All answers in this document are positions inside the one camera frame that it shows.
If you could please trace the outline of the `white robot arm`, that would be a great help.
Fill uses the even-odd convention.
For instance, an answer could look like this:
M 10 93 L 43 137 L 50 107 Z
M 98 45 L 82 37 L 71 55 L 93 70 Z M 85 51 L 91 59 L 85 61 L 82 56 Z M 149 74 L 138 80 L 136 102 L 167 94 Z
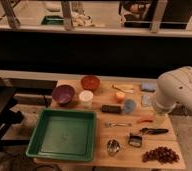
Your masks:
M 192 112 L 192 67 L 190 66 L 165 72 L 157 79 L 157 89 L 151 99 L 154 111 L 157 114 L 170 113 L 177 102 Z

